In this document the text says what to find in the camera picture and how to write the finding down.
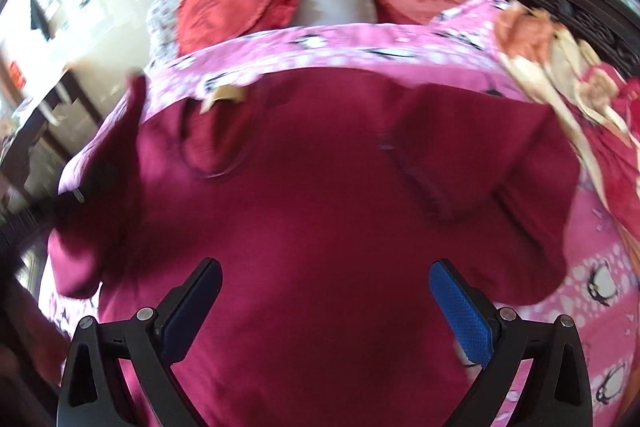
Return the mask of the dark red sweater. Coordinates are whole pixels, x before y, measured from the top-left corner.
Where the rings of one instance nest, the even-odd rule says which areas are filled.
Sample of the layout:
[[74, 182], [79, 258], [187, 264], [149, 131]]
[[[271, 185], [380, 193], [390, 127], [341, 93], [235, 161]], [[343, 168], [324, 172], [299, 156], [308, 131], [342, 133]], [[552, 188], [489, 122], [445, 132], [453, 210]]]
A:
[[55, 284], [119, 321], [217, 259], [175, 367], [209, 425], [442, 425], [469, 382], [431, 264], [514, 306], [564, 280], [579, 164], [547, 106], [340, 68], [149, 119], [130, 93], [91, 158], [115, 180], [50, 235]]

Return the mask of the pink penguin blanket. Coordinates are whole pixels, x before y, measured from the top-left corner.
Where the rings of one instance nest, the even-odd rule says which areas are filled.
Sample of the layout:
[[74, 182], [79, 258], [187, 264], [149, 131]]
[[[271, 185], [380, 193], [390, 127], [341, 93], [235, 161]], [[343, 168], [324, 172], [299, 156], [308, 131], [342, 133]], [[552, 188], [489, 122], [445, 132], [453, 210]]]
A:
[[[501, 0], [470, 0], [426, 26], [345, 24], [258, 32], [146, 69], [153, 115], [182, 98], [204, 98], [222, 84], [245, 84], [263, 72], [294, 67], [357, 67], [408, 83], [434, 80], [523, 98], [501, 66], [495, 23]], [[567, 236], [567, 277], [529, 319], [574, 317], [590, 376], [593, 417], [611, 426], [639, 389], [639, 262], [608, 211], [601, 187], [582, 169]]]

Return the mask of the dark wooden desk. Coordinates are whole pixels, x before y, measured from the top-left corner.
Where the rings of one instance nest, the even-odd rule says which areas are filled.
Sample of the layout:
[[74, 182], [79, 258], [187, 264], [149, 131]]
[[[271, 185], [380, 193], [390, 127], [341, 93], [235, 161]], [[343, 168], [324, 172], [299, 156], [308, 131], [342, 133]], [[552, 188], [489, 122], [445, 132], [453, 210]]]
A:
[[10, 121], [16, 127], [9, 132], [1, 147], [1, 180], [26, 202], [32, 200], [32, 194], [26, 188], [30, 173], [29, 154], [40, 139], [46, 141], [62, 161], [72, 159], [70, 151], [55, 138], [50, 128], [55, 126], [53, 111], [60, 105], [73, 105], [75, 102], [80, 103], [96, 127], [101, 126], [102, 114], [70, 68], [64, 69], [60, 78], [50, 82], [38, 95], [25, 98], [11, 115]]

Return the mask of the orange cream blanket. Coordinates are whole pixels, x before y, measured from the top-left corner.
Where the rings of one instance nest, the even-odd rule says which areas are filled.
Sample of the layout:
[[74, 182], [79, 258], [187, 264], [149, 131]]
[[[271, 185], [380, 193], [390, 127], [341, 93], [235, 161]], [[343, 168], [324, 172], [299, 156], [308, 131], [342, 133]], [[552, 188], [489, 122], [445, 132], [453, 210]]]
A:
[[512, 1], [494, 23], [498, 57], [533, 101], [548, 104], [610, 213], [639, 208], [639, 141], [630, 84], [544, 10]]

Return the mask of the black cloth on hook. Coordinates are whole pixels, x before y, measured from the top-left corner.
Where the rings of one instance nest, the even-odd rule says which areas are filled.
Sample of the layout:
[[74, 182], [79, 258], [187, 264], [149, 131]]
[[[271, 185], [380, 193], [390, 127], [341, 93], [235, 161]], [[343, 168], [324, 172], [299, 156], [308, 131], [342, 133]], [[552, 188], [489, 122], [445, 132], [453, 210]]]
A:
[[39, 30], [42, 33], [44, 40], [49, 41], [51, 39], [49, 22], [46, 17], [46, 13], [37, 0], [29, 0], [30, 9], [30, 29]]

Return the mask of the dark carved wooden headboard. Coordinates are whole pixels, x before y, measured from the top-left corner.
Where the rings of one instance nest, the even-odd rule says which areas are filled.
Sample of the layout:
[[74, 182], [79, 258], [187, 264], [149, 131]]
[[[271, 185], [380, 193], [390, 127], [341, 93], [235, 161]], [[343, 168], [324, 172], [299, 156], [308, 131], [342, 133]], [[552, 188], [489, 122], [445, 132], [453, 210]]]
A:
[[544, 9], [627, 79], [639, 75], [639, 15], [620, 0], [516, 0]]

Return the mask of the left red heart pillow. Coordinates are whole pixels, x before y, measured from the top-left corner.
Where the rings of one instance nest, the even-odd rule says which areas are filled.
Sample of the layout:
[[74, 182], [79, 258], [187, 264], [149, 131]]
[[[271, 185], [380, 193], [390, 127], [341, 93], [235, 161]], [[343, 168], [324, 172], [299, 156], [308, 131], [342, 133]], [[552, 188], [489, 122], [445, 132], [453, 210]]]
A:
[[294, 20], [300, 0], [181, 0], [176, 41], [180, 56]]

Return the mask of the red wall sticker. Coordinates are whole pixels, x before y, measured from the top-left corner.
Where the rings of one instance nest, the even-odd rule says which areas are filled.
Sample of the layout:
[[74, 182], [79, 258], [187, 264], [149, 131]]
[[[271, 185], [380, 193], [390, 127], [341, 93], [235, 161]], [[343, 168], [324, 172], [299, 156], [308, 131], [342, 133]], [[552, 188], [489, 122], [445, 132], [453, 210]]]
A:
[[25, 87], [26, 80], [17, 62], [11, 62], [9, 64], [9, 74], [15, 89], [22, 91]]

